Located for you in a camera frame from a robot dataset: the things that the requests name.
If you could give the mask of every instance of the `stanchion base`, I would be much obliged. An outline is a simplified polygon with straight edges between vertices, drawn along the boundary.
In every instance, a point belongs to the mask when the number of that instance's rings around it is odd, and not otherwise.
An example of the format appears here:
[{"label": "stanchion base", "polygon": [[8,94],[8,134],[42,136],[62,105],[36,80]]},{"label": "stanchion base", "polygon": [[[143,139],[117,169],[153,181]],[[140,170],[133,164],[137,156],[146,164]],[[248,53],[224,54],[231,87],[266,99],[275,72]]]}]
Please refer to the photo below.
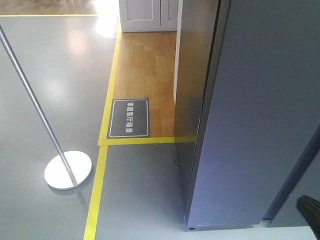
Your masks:
[{"label": "stanchion base", "polygon": [[65,165],[58,155],[48,163],[44,170],[46,183],[57,190],[69,190],[79,186],[88,178],[92,168],[90,157],[82,151],[66,151],[64,156],[70,165],[77,184],[73,185]]}]

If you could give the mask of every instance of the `yellow line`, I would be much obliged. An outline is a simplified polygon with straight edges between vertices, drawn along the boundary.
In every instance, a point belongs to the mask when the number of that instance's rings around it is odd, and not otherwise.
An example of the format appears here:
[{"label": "yellow line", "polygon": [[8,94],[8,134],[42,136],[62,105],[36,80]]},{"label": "yellow line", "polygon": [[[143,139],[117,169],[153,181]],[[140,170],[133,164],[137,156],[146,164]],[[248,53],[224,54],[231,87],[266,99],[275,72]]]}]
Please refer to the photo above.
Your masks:
[{"label": "yellow line", "polygon": [[88,217],[86,220],[83,240],[94,240],[96,238],[98,215],[104,176],[107,163],[108,146],[101,146],[99,150],[98,162],[93,182],[93,189],[89,205]]},{"label": "yellow line", "polygon": [[100,139],[99,146],[106,145],[129,145],[129,144],[171,144],[175,143],[173,136],[168,137],[146,137],[146,138],[115,138]]},{"label": "yellow line", "polygon": [[99,140],[106,139],[107,134],[108,134],[111,106],[112,106],[112,100],[114,97],[114,89],[115,89],[116,75],[117,75],[117,68],[118,68],[121,35],[122,35],[122,30],[121,30],[121,25],[119,23],[118,32],[117,32],[117,36],[116,36],[113,61],[112,61],[112,67],[111,67],[111,73],[110,73],[110,79],[109,79],[109,86],[108,86],[108,90],[106,93],[106,99],[105,99],[104,112],[103,112],[103,117],[102,117]]},{"label": "yellow line", "polygon": [[[118,59],[119,59],[120,41],[121,41],[121,33],[122,33],[120,23],[118,24],[117,31],[118,32],[116,36],[115,49],[114,49],[112,67],[110,72],[109,86],[107,90],[102,124],[100,129],[100,136],[99,136],[99,138],[102,137],[105,139],[107,138],[107,131],[109,127],[110,111],[111,111],[111,105],[113,100],[113,93],[115,88],[116,73],[117,73],[117,66],[118,66]],[[105,176],[105,170],[106,170],[107,154],[108,154],[108,145],[100,146],[83,240],[95,240],[96,238],[100,200],[101,200],[101,194],[102,194],[102,189],[104,185],[104,176]]]},{"label": "yellow line", "polygon": [[27,14],[27,15],[0,15],[0,17],[114,17],[118,14]]}]

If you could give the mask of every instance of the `black sign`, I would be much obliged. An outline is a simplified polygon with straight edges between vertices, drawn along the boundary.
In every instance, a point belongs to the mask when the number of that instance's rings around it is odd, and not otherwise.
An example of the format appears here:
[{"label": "black sign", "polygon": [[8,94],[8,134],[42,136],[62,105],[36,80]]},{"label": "black sign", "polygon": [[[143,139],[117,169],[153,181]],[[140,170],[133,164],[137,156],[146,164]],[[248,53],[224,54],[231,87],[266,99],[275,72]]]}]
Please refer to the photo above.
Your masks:
[{"label": "black sign", "polygon": [[150,137],[149,99],[113,100],[109,138]]}]

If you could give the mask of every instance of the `white cabinet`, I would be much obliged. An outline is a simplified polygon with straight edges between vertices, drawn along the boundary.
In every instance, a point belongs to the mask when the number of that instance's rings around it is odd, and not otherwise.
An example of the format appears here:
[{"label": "white cabinet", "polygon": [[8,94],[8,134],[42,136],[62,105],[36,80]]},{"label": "white cabinet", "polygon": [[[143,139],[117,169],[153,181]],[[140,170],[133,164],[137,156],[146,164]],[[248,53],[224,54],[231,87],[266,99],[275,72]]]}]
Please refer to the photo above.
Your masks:
[{"label": "white cabinet", "polygon": [[179,0],[119,0],[123,32],[177,30]]}]

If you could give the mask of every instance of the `metal pole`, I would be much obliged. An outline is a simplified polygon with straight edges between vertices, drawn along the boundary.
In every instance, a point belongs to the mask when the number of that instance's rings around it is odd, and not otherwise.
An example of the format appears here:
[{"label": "metal pole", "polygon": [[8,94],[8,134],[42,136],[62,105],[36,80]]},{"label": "metal pole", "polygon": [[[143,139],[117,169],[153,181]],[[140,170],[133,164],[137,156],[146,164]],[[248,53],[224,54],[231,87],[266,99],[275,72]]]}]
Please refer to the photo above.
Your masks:
[{"label": "metal pole", "polygon": [[45,114],[44,114],[44,111],[42,110],[42,108],[41,108],[41,106],[40,106],[40,104],[39,104],[39,102],[38,102],[38,100],[37,100],[37,98],[36,98],[36,96],[34,94],[34,91],[31,88],[31,85],[29,84],[29,81],[28,81],[24,71],[22,70],[22,68],[20,66],[20,63],[19,63],[14,51],[12,50],[12,48],[10,46],[10,43],[9,43],[9,41],[8,41],[6,35],[5,35],[5,32],[1,27],[1,24],[0,24],[0,40],[2,42],[2,45],[3,45],[6,53],[8,54],[8,56],[9,56],[9,58],[10,58],[12,64],[13,64],[13,66],[14,66],[15,70],[16,70],[16,73],[19,75],[19,78],[20,78],[25,90],[27,91],[27,93],[28,93],[28,95],[29,95],[29,97],[30,97],[30,99],[31,99],[36,111],[38,112],[38,114],[39,114],[39,116],[40,116],[40,118],[41,118],[41,120],[42,120],[42,122],[44,124],[45,129],[47,130],[47,132],[48,132],[48,134],[49,134],[49,136],[50,136],[50,138],[51,138],[56,150],[58,151],[58,153],[59,153],[59,155],[60,155],[60,157],[62,159],[62,162],[63,162],[63,164],[64,164],[64,166],[65,166],[65,168],[66,168],[66,170],[67,170],[67,172],[68,172],[68,174],[69,174],[69,176],[71,178],[72,184],[74,186],[77,185],[76,178],[75,178],[75,176],[74,176],[74,174],[73,174],[73,172],[72,172],[72,170],[70,168],[70,165],[69,165],[69,163],[68,163],[68,161],[67,161],[67,159],[66,159],[66,157],[64,155],[64,152],[62,151],[62,149],[61,149],[61,147],[60,147],[60,145],[58,143],[58,140],[57,140],[57,138],[56,138],[56,136],[55,136],[55,134],[54,134],[54,132],[53,132],[53,130],[52,130],[52,128],[51,128],[46,116],[45,116]]}]

